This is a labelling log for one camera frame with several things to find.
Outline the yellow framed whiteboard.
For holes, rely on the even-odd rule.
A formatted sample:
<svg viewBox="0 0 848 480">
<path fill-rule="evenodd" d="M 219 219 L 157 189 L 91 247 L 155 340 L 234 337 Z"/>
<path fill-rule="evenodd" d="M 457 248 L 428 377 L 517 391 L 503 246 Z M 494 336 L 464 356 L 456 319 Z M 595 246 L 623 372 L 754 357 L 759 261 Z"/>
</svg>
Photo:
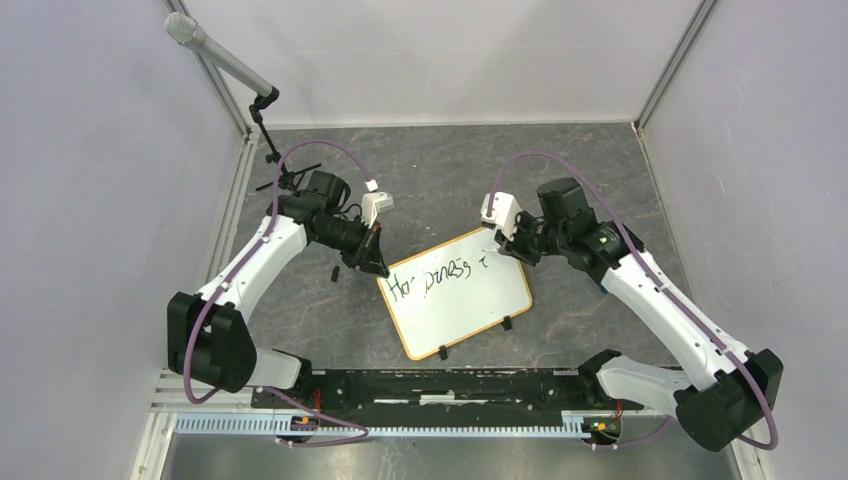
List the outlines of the yellow framed whiteboard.
<svg viewBox="0 0 848 480">
<path fill-rule="evenodd" d="M 522 264 L 484 252 L 494 232 L 478 228 L 408 257 L 377 280 L 406 356 L 420 361 L 514 318 L 533 305 Z"/>
</svg>

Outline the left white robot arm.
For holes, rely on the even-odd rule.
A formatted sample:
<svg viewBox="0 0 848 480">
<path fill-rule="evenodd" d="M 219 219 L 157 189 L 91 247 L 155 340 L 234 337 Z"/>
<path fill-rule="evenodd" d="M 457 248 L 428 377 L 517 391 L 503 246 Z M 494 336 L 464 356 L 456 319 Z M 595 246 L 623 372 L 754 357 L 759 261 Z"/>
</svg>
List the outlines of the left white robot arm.
<svg viewBox="0 0 848 480">
<path fill-rule="evenodd" d="M 312 399 L 307 360 L 257 348 L 248 322 L 274 279 L 312 243 L 337 251 L 352 270 L 388 277 L 377 217 L 394 201 L 375 181 L 367 181 L 366 187 L 360 214 L 348 219 L 343 205 L 349 185 L 334 174 L 315 171 L 304 189 L 276 197 L 250 242 L 217 276 L 195 293 L 172 297 L 167 305 L 168 368 L 183 377 L 186 387 L 199 381 L 237 393 L 249 386 L 271 386 L 295 408 Z"/>
</svg>

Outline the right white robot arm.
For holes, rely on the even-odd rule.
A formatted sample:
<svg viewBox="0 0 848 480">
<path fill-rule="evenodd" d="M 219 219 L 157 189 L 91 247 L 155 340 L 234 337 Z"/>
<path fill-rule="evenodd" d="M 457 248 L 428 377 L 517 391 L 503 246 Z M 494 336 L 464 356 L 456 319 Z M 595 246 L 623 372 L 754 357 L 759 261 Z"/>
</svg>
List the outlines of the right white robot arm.
<svg viewBox="0 0 848 480">
<path fill-rule="evenodd" d="M 575 179 L 547 182 L 537 198 L 539 216 L 522 209 L 511 194 L 484 197 L 481 221 L 493 230 L 499 254 L 530 266 L 544 257 L 565 258 L 626 305 L 679 364 L 676 370 L 656 367 L 604 350 L 578 369 L 580 400 L 591 408 L 612 400 L 640 404 L 677 421 L 711 452 L 736 440 L 774 449 L 782 360 L 769 349 L 753 351 L 713 322 L 631 230 L 598 220 Z"/>
</svg>

